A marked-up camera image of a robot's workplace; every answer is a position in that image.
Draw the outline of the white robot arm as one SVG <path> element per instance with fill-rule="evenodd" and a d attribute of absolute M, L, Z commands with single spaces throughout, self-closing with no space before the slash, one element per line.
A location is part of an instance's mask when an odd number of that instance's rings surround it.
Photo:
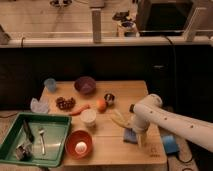
<path fill-rule="evenodd" d="M 166 111 L 162 104 L 157 94 L 149 94 L 134 104 L 133 129 L 145 131 L 151 122 L 213 153 L 213 123 Z"/>

